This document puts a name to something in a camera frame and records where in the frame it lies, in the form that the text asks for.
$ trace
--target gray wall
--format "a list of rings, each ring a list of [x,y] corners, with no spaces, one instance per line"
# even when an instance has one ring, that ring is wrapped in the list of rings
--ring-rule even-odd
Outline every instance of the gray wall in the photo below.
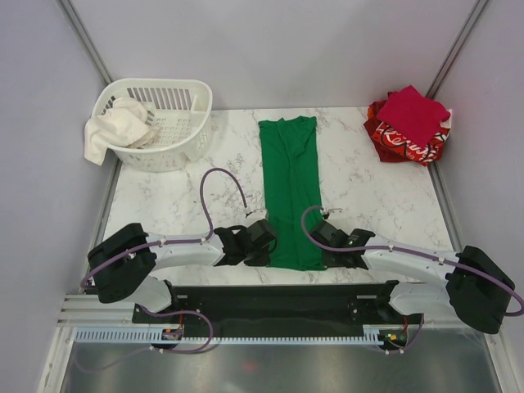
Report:
[[[83,158],[101,80],[53,0],[0,5],[0,391],[35,391],[111,166]]]
[[[521,0],[491,2],[437,97],[455,109],[440,168],[461,236],[467,244],[483,248],[513,279],[521,295],[523,16]],[[524,369],[524,322],[506,320]]]
[[[474,0],[72,0],[108,70],[201,79],[215,109],[426,92]]]

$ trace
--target basket rim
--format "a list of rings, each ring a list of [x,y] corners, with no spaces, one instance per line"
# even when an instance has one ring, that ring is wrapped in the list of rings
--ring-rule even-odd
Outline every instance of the basket rim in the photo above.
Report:
[[[141,82],[143,82],[143,81],[148,81],[148,80],[149,81],[154,81],[154,82],[165,82],[165,81],[169,81],[169,82],[194,82],[194,83],[202,85],[204,88],[206,88],[207,92],[210,95],[210,100],[209,100],[209,104],[208,104],[208,107],[207,107],[206,114],[204,115],[204,119],[202,120],[200,126],[197,129],[195,129],[192,132],[191,135],[189,135],[188,137],[186,137],[182,141],[176,142],[176,143],[174,143],[172,145],[163,146],[163,147],[155,147],[154,149],[128,149],[127,147],[120,147],[120,146],[109,145],[108,148],[110,148],[111,150],[119,151],[119,152],[122,152],[122,153],[134,154],[134,155],[137,155],[137,154],[149,154],[149,153],[161,153],[161,152],[165,152],[165,151],[170,151],[170,150],[173,150],[176,147],[180,147],[180,146],[186,144],[187,142],[191,141],[192,139],[194,139],[194,137],[197,136],[199,134],[199,132],[202,130],[204,125],[206,125],[206,122],[207,122],[207,120],[210,117],[211,107],[213,106],[213,92],[211,91],[211,88],[209,87],[209,85],[207,83],[202,82],[201,80],[197,80],[197,79],[163,79],[163,78],[122,78],[122,79],[118,79],[115,82],[112,82],[112,83],[108,84],[102,90],[102,92],[100,93],[100,96],[98,96],[98,99],[95,102],[95,106],[93,107],[93,110],[91,112],[91,117],[94,117],[94,116],[97,115],[95,113],[95,110],[97,109],[98,104],[100,103],[100,100],[102,99],[102,97],[104,96],[104,94],[106,93],[107,90],[109,90],[111,88],[114,88],[115,85],[118,85],[118,84],[126,85],[128,82],[133,82],[133,81],[141,81]]]

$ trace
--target metal frame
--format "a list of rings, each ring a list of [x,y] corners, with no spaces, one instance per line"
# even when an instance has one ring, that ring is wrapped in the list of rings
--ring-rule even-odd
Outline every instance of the metal frame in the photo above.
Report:
[[[80,44],[87,53],[100,78],[110,84],[113,79],[107,69],[98,50],[91,40],[88,31],[82,23],[78,12],[75,10],[70,0],[56,0],[65,17],[71,24],[76,33]],[[460,52],[463,50],[473,29],[477,25],[481,16],[484,14],[490,0],[477,0],[463,27],[458,33],[451,49],[442,63],[431,87],[428,89],[427,97],[434,98],[440,87],[445,81]],[[121,163],[116,161],[111,173],[111,179],[102,204],[101,218],[92,241],[95,246],[102,241],[106,224],[111,210],[111,204],[115,195],[116,184],[120,174]],[[433,186],[436,190],[437,199],[444,216],[446,227],[455,250],[463,247],[457,221],[454,217],[453,208],[449,203],[448,193],[445,183],[438,169],[438,165],[430,165],[429,173]],[[88,264],[85,262],[84,272],[87,271]],[[102,305],[95,296],[90,295],[69,295],[65,298],[64,305],[57,323],[57,328],[52,339],[51,349],[49,350],[47,361],[44,366],[41,381],[38,385],[38,393],[59,393],[61,385],[66,376],[66,367],[70,360],[72,345],[77,332],[77,328],[97,326],[99,328],[118,328],[137,331],[152,328],[150,325],[131,324],[133,315],[133,303],[120,302],[113,305]],[[440,320],[428,320],[424,328],[463,328],[465,325],[456,318]],[[155,325],[155,328],[177,328],[178,325]],[[503,393],[524,393],[522,380],[519,377],[516,361],[513,358],[511,346],[508,343],[506,333],[501,330],[499,335],[486,335],[486,342],[490,351],[490,356],[495,367],[499,383]]]

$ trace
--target red fabric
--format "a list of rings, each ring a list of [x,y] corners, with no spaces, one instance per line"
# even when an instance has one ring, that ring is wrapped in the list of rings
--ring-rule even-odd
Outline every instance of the red fabric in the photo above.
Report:
[[[418,146],[426,146],[449,117],[442,104],[423,97],[413,86],[392,93],[377,113],[377,119]]]
[[[368,108],[368,121],[364,123],[366,131],[371,138],[371,142],[375,146],[378,157],[382,162],[404,162],[409,161],[407,158],[400,156],[396,152],[390,150],[388,147],[381,145],[380,142],[373,140],[372,136],[380,125],[381,121],[377,119],[376,114],[382,109],[386,101],[377,101],[371,104]]]
[[[386,123],[380,123],[372,135],[372,140],[403,158],[406,157],[420,165],[428,166],[430,162],[442,157],[444,144],[448,138],[449,129],[440,128],[433,138],[424,147],[420,147],[403,134],[399,133]]]

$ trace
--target green fabric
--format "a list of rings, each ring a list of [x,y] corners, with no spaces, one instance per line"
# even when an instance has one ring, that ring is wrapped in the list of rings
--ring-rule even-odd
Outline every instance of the green fabric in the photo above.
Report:
[[[265,207],[278,235],[271,267],[324,270],[322,252],[302,232],[300,217],[321,205],[318,183],[316,117],[260,121]],[[312,229],[322,219],[318,210],[306,220]]]

